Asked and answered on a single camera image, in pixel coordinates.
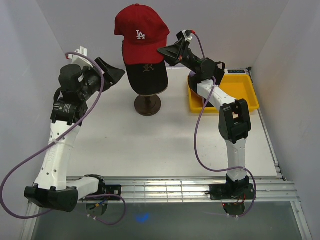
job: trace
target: robotic arm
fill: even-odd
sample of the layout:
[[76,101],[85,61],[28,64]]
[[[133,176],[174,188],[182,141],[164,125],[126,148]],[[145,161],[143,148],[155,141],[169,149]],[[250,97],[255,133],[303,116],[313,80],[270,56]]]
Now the robotic arm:
[[[213,93],[208,100],[219,110],[219,132],[226,142],[228,167],[245,167],[245,145],[251,130],[248,103],[244,99],[237,100],[219,88],[224,74],[225,64],[214,62],[209,58],[199,58],[189,47],[192,30],[183,30],[176,36],[178,41],[170,46],[158,49],[164,60],[171,66],[183,64],[195,74],[189,76],[188,85],[192,91],[207,99],[212,87]],[[226,184],[210,186],[211,198],[241,196],[248,189],[253,189],[244,169],[228,170]]]
[[[84,47],[76,52],[87,56]],[[49,144],[56,144],[46,152],[40,173],[33,186],[25,188],[24,196],[39,207],[72,212],[78,200],[90,194],[105,194],[106,191],[104,180],[98,175],[86,175],[67,183],[69,159],[82,123],[63,139],[56,139],[85,115],[88,110],[87,100],[101,88],[101,78],[94,66],[77,55],[69,55],[68,58],[72,59],[72,64],[60,70],[61,88],[54,95],[50,118]],[[124,70],[108,65],[100,57],[95,62],[103,71],[103,91],[118,83],[125,74]]]

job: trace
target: la logo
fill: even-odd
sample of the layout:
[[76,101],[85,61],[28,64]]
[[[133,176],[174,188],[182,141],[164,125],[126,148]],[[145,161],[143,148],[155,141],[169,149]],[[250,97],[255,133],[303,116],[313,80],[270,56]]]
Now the la logo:
[[146,39],[146,35],[145,34],[143,34],[140,30],[136,30],[136,34],[137,34],[137,38],[138,38],[138,40],[140,40],[140,39]]

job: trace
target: white table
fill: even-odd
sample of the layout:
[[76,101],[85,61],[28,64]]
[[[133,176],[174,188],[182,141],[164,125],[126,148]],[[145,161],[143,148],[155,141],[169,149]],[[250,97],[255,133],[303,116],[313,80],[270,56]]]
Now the white table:
[[[197,114],[189,111],[185,68],[168,69],[169,86],[159,97],[160,112],[141,116],[134,108],[137,94],[127,75],[101,96],[83,122],[75,141],[68,176],[191,178],[225,176],[202,168],[194,153]],[[88,101],[90,107],[97,94]],[[257,111],[246,143],[246,167],[256,177],[277,175]],[[204,115],[198,132],[198,152],[209,168],[228,166],[226,143],[218,130],[218,114]]]

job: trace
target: yellow tray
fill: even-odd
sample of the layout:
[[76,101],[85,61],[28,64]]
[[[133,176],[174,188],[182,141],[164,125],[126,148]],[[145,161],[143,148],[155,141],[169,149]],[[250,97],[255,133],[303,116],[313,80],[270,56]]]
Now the yellow tray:
[[[249,112],[259,108],[258,99],[252,85],[251,78],[246,74],[225,74],[220,88],[235,99],[245,99],[248,103]],[[203,105],[202,98],[188,86],[190,111],[195,114],[201,112]],[[218,113],[215,107],[206,107],[204,113]]]

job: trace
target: metal frame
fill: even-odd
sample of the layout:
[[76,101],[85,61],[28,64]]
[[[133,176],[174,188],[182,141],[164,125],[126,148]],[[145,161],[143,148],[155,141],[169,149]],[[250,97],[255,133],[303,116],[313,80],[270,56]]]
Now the metal frame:
[[[279,162],[276,157],[274,147],[270,140],[266,124],[258,110],[264,133],[274,161],[277,176],[275,178],[256,179],[257,193],[256,202],[290,202],[300,234],[303,240],[312,240],[298,192],[293,181],[286,181],[281,173]],[[78,176],[68,177],[68,182],[78,180]],[[221,200],[210,200],[205,191],[209,190],[209,184],[225,183],[224,177],[193,177],[193,178],[108,178],[105,177],[106,184],[122,185],[121,196],[127,203],[211,203],[222,202]],[[39,213],[40,208],[33,203],[28,205],[27,216]],[[37,219],[28,219],[24,222],[24,228],[20,239],[31,240]]]

